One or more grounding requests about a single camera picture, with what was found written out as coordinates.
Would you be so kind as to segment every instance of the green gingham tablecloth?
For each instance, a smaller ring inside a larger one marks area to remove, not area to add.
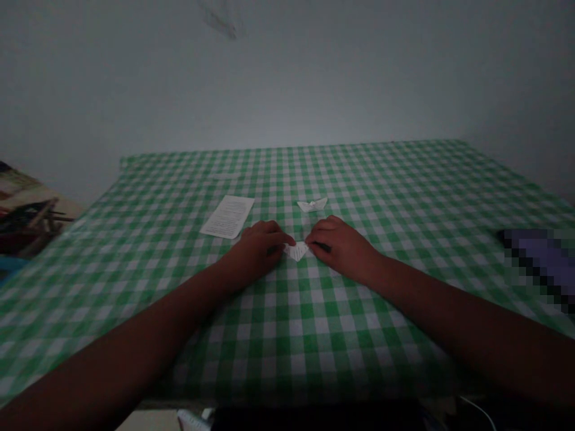
[[[552,301],[510,284],[494,233],[568,229],[575,211],[461,141],[144,154],[0,289],[5,403],[141,311],[234,241],[199,233],[225,195],[255,198],[246,226],[296,240],[328,214],[381,252],[568,336]],[[327,197],[318,213],[296,201]],[[384,299],[308,254],[283,259],[217,312],[151,397],[363,399],[447,393],[473,379]]]

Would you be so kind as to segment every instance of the printed paper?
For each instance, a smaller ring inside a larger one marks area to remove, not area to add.
[[[299,207],[304,213],[311,213],[313,211],[322,210],[325,204],[328,203],[328,198],[319,199],[318,201],[311,202],[298,202]]]
[[[309,247],[304,241],[298,241],[295,243],[295,246],[287,245],[286,248],[283,249],[284,253],[286,253],[289,257],[291,257],[296,262],[304,257],[305,253],[309,250]]]
[[[220,238],[234,239],[244,226],[253,201],[253,198],[224,196],[200,232]]]

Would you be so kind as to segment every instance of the person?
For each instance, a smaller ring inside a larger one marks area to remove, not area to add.
[[[315,256],[397,307],[448,353],[498,387],[575,408],[575,341],[380,254],[332,215],[305,239]],[[220,304],[269,273],[284,244],[259,221],[215,264],[195,274],[43,376],[0,411],[0,429],[115,429]]]

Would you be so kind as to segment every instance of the finger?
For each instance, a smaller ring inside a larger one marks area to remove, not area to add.
[[[334,222],[336,222],[336,223],[345,223],[345,221],[343,221],[342,219],[340,219],[339,217],[337,217],[337,215],[333,215],[333,214],[331,214],[331,215],[328,216],[328,220],[329,220],[329,221],[334,221]]]
[[[310,247],[311,252],[313,254],[315,254],[315,256],[319,260],[326,263],[327,265],[329,265],[331,263],[332,259],[334,258],[331,253],[328,253],[321,246],[314,244],[313,242],[311,244],[308,244],[308,245]]]
[[[267,257],[267,262],[270,266],[275,266],[279,263],[283,256],[283,249],[285,248],[284,244],[280,244],[276,246],[275,250],[270,253]]]
[[[316,223],[316,225],[312,228],[312,230],[334,230],[337,227],[337,224],[333,221],[329,220],[320,220]]]
[[[272,245],[270,248],[268,248],[267,256],[271,256],[271,255],[274,254],[277,250],[283,251],[284,248],[286,248],[286,245],[285,245],[285,244]]]
[[[277,221],[275,221],[275,220],[266,221],[264,223],[263,229],[264,229],[265,233],[273,233],[273,232],[281,232],[282,231],[282,229],[280,228],[280,225],[277,224]]]
[[[285,244],[285,243],[288,243],[292,247],[295,245],[295,240],[285,232],[269,233],[265,236],[265,240],[266,240],[266,246],[268,248],[274,245]]]
[[[310,245],[314,242],[319,242],[325,244],[329,247],[333,246],[333,241],[331,239],[330,232],[327,230],[312,230],[311,233],[305,239],[305,243]]]

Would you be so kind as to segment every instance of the white cable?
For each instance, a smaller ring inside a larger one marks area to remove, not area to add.
[[[490,416],[487,414],[487,412],[485,410],[483,410],[481,407],[479,407],[477,404],[475,404],[473,401],[469,401],[467,398],[462,397],[461,395],[459,396],[459,398],[461,398],[463,401],[468,402],[469,404],[471,404],[472,406],[478,408],[479,410],[481,410],[483,412],[483,414],[485,416],[487,416],[487,419],[489,419],[489,422],[491,422],[491,426],[493,427],[493,431],[497,431],[497,428],[495,428],[495,424],[493,423],[493,421],[491,420]]]

